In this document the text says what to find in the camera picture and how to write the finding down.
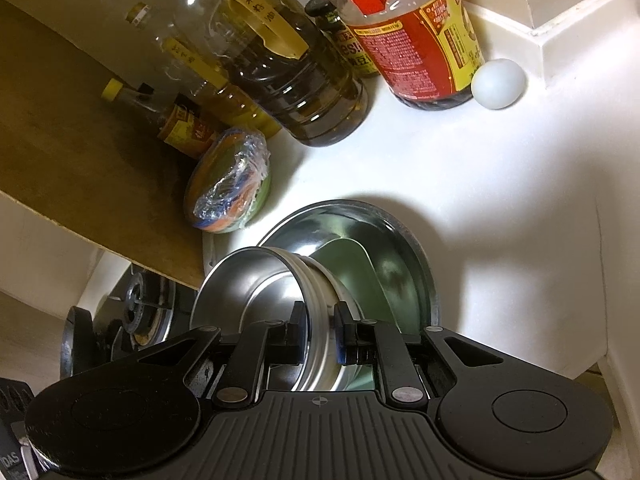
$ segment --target white countertop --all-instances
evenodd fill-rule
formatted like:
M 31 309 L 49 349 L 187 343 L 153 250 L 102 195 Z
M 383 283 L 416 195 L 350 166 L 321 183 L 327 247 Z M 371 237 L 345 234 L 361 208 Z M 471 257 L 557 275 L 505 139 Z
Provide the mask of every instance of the white countertop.
M 621 203 L 640 202 L 638 44 L 640 27 L 604 38 L 553 87 L 530 81 L 498 112 L 476 102 L 413 110 L 378 79 L 369 116 L 347 139 L 306 148 L 281 132 L 270 141 L 270 198 L 246 229 L 215 238 L 218 257 L 313 202 L 364 200 L 418 238 L 444 326 L 577 376 L 606 352 L 604 276 L 610 257 L 610 304 L 622 258 L 607 242 Z M 636 234 L 640 204 L 628 219 L 625 237 Z M 631 245 L 627 263 L 640 271 L 640 239 Z

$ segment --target metal rivet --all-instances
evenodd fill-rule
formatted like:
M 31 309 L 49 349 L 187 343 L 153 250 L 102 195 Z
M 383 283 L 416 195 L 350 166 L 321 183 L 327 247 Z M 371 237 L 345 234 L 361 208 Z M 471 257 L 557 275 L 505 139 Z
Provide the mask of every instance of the metal rivet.
M 398 402 L 418 402 L 424 397 L 424 394 L 418 388 L 412 388 L 411 386 L 403 386 L 402 388 L 396 388 L 391 393 L 391 396 Z
M 236 388 L 235 386 L 222 388 L 216 394 L 216 397 L 222 402 L 242 402 L 248 396 L 249 394 L 246 392 L 246 390 L 243 390 L 242 388 Z

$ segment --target black bottle cap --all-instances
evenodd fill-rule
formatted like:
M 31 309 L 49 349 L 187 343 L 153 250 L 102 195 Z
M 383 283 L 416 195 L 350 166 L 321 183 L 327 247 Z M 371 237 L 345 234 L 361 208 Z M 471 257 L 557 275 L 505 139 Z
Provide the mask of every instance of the black bottle cap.
M 142 85 L 138 87 L 138 92 L 140 92 L 141 94 L 151 95 L 154 92 L 154 88 L 151 85 L 142 83 Z
M 331 3 L 331 0 L 309 0 L 305 5 L 305 12 L 312 18 L 324 16 L 334 10 L 335 6 Z

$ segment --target red bottle label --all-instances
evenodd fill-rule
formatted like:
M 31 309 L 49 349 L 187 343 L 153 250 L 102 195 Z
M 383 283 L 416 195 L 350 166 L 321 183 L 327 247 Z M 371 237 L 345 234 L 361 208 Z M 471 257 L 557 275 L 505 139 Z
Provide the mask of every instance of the red bottle label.
M 350 27 L 395 94 L 427 101 L 471 84 L 484 63 L 462 0 L 431 0 L 375 27 Z

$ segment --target handwritten label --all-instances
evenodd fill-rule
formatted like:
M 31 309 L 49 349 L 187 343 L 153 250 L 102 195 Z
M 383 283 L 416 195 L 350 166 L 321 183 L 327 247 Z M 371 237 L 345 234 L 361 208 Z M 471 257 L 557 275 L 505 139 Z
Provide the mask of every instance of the handwritten label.
M 309 50 L 306 41 L 289 25 L 267 0 L 233 0 L 258 19 L 261 26 L 247 20 L 247 24 L 264 41 L 264 46 L 274 54 L 289 59 L 300 59 Z
M 211 83 L 218 89 L 224 88 L 228 80 L 209 63 L 204 61 L 198 54 L 192 52 L 175 38 L 166 38 L 162 42 L 162 47 L 175 59 L 180 60 L 191 68 L 201 78 Z

